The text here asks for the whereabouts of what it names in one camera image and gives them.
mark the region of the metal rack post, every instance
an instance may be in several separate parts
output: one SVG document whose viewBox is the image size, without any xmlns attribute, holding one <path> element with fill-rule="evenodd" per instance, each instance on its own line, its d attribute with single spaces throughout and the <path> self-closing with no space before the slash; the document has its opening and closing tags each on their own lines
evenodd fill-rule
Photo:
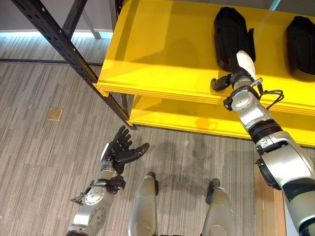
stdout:
<svg viewBox="0 0 315 236">
<path fill-rule="evenodd" d="M 47 41 L 60 53 L 65 61 L 67 61 L 82 77 L 82 79 L 94 90 L 94 92 L 96 92 L 101 99 L 119 116 L 119 118 L 129 126 L 126 122 L 129 120 L 128 114 L 121 108 L 113 96 L 109 94 L 108 97 L 104 97 L 93 86 L 92 83 L 96 83 L 98 81 L 97 75 L 95 75 L 90 66 L 72 44 L 71 39 L 68 37 L 72 35 L 71 32 L 74 30 L 77 21 L 73 24 L 66 24 L 65 22 L 64 26 L 69 26 L 67 27 L 69 31 L 65 33 L 40 0 L 12 0 L 12 2 L 47 39 Z M 77 11 L 81 11 L 82 13 L 82 4 L 85 4 L 85 1 L 75 1 L 74 5 L 75 4 L 77 4 L 75 9 L 77 9 Z M 76 13 L 75 10 L 72 9 L 70 13 L 72 16 L 75 16 L 75 18 L 78 18 L 78 15 L 80 14 L 79 12 Z"/>
</svg>

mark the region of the cable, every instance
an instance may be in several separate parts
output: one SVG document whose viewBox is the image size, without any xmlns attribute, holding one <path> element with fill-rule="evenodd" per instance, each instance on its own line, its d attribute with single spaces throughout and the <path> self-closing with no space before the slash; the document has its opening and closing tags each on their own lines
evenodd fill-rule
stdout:
<svg viewBox="0 0 315 236">
<path fill-rule="evenodd" d="M 277 102 L 280 102 L 281 100 L 284 99 L 284 92 L 280 89 L 277 89 L 277 90 L 271 90 L 271 91 L 268 91 L 268 90 L 263 90 L 262 88 L 262 84 L 259 83 L 257 85 L 258 87 L 258 90 L 259 90 L 259 93 L 260 93 L 260 96 L 259 96 L 259 100 L 261 99 L 261 97 L 263 95 L 266 95 L 266 94 L 275 94 L 275 95 L 278 95 L 278 98 L 273 102 L 271 103 L 266 109 L 269 110 L 269 108 L 271 108 L 273 105 L 275 105 Z"/>
</svg>

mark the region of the black bag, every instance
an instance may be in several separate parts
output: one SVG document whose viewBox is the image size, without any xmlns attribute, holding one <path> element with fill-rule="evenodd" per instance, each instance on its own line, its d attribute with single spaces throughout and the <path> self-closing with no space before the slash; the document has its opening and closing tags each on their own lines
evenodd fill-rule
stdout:
<svg viewBox="0 0 315 236">
<path fill-rule="evenodd" d="M 286 28 L 291 74 L 300 80 L 315 81 L 315 25 L 296 16 Z"/>
<path fill-rule="evenodd" d="M 215 47 L 218 65 L 229 71 L 229 57 L 245 51 L 256 60 L 254 29 L 247 32 L 244 17 L 235 8 L 222 7 L 215 18 Z"/>
</svg>

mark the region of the shelf board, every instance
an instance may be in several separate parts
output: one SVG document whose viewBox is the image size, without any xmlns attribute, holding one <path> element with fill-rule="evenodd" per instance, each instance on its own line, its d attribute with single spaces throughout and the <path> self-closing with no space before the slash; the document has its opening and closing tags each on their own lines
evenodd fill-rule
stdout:
<svg viewBox="0 0 315 236">
<path fill-rule="evenodd" d="M 118 18 L 95 87 L 104 95 L 122 92 L 221 104 L 231 93 L 210 90 L 220 70 L 214 46 L 214 19 L 223 5 L 169 0 L 128 0 Z M 287 62 L 285 29 L 296 14 L 236 8 L 254 28 L 257 78 L 264 88 L 282 89 L 275 111 L 315 116 L 315 83 L 294 79 Z M 269 105 L 274 96 L 265 96 Z"/>
<path fill-rule="evenodd" d="M 295 141 L 315 147 L 315 123 L 312 116 L 284 115 L 271 112 L 276 122 Z M 236 112 L 222 104 L 205 104 L 137 95 L 134 98 L 129 123 L 202 132 L 249 139 Z"/>
</svg>

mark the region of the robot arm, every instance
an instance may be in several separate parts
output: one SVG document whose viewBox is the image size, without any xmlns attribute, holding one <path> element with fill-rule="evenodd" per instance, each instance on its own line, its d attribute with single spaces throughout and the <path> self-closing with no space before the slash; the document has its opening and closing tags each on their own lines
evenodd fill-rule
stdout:
<svg viewBox="0 0 315 236">
<path fill-rule="evenodd" d="M 269 111 L 260 104 L 262 79 L 254 80 L 251 58 L 243 51 L 230 58 L 231 74 L 211 81 L 218 91 L 232 85 L 233 92 L 224 106 L 236 111 L 255 143 L 260 155 L 257 164 L 266 183 L 283 190 L 285 201 L 300 235 L 315 235 L 315 170 L 314 165 L 292 137 L 276 123 Z M 258 87 L 260 96 L 253 89 Z M 282 91 L 275 90 L 280 101 Z"/>
<path fill-rule="evenodd" d="M 122 126 L 114 140 L 106 144 L 101 156 L 101 173 L 84 193 L 71 199 L 81 205 L 74 216 L 73 224 L 66 236 L 96 236 L 105 223 L 106 214 L 119 190 L 126 182 L 121 174 L 126 163 L 139 159 L 149 148 L 149 144 L 129 149 L 132 141 L 125 126 Z"/>
</svg>

